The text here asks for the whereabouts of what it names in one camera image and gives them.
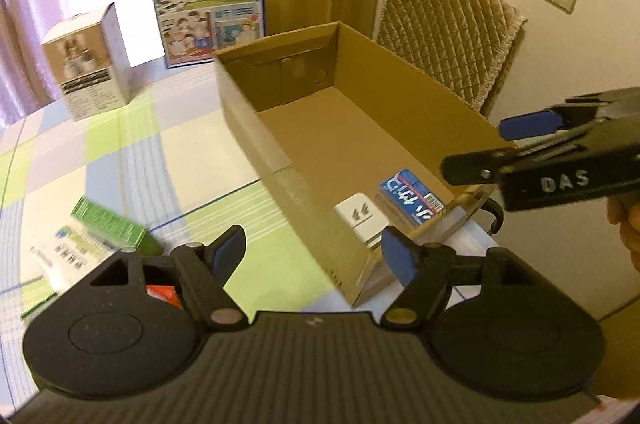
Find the hand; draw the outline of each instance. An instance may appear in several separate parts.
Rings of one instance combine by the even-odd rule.
[[[640,204],[634,205],[631,212],[627,213],[622,202],[608,198],[607,217],[610,224],[620,224],[620,239],[631,251],[631,261],[640,272]]]

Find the red package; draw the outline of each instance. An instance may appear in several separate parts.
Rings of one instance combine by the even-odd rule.
[[[171,285],[147,285],[146,293],[152,298],[159,299],[160,301],[166,301],[179,309],[182,308],[178,295],[175,293],[175,288]]]

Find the quilted chair cushion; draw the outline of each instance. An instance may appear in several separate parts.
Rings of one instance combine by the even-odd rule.
[[[386,0],[378,43],[487,115],[526,20],[503,0]]]

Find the ribbed black surface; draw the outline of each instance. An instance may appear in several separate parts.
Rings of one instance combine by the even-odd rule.
[[[210,338],[156,390],[111,401],[44,391],[11,422],[565,424],[594,406],[583,393],[543,403],[475,393],[441,372],[415,336],[381,330],[368,314],[269,312]]]

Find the white box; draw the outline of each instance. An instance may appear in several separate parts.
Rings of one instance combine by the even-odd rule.
[[[73,120],[129,102],[129,59],[113,3],[54,25],[42,40]]]

